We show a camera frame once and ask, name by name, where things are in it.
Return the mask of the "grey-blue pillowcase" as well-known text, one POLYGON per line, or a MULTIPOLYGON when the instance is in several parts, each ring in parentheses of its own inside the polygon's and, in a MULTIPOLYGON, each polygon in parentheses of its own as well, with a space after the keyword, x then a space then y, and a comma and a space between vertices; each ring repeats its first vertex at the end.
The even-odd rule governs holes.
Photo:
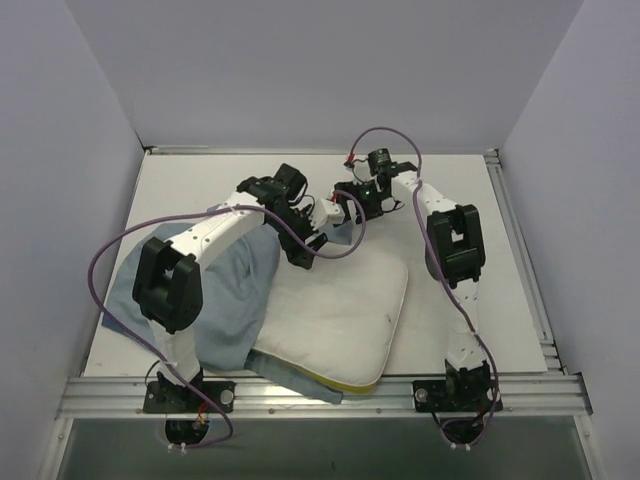
MULTIPOLYGON (((132 298, 143 244, 168 240, 190 223, 156 227, 125 257, 106 300, 106 308, 127 328, 156 344, 151 325, 132 298)), ((196 356, 217 371, 249 370, 312 399, 340 404, 343 394, 292 366, 252 350, 264 324, 267 302, 280 261, 276 231, 263 225, 237 240, 202 274, 203 308, 194 322, 196 356)))

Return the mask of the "white pillow yellow trim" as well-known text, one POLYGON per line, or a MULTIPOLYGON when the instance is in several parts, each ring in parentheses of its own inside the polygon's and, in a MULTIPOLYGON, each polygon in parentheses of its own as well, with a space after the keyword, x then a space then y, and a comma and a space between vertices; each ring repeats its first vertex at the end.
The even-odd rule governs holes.
POLYGON ((333 244, 327 251, 309 270, 280 260, 253 349, 328 387, 368 393, 389 359, 408 267, 372 245, 345 258, 333 244))

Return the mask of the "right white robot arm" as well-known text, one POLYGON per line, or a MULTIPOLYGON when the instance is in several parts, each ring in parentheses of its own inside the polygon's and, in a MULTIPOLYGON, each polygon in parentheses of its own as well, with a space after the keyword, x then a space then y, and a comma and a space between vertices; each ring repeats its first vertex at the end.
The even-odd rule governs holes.
POLYGON ((446 315, 443 395, 450 406, 467 408, 491 387, 494 365, 479 336, 477 300, 486 253, 478 209, 447 198, 422 180, 421 162, 396 162, 386 148, 364 159, 351 154, 344 166, 353 179, 340 181, 334 188, 349 193, 363 208, 348 214, 348 220, 361 223, 385 215, 387 200, 413 209, 425 244, 426 268, 452 305, 446 315))

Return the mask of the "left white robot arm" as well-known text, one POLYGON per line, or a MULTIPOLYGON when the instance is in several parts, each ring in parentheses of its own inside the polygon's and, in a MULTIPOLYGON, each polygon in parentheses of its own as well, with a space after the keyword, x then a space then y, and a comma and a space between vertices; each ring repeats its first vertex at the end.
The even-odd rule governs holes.
POLYGON ((273 177, 249 177, 207 218, 162 241, 142 247, 132 297, 151 325, 157 349, 167 363, 159 382, 166 398, 180 411, 196 408, 202 399, 197 380, 202 369, 195 353, 192 324, 203 308, 202 272, 235 241, 267 223, 276 230, 290 263, 309 269, 320 228, 341 210, 320 199, 302 207, 297 199, 306 177, 283 164, 273 177))

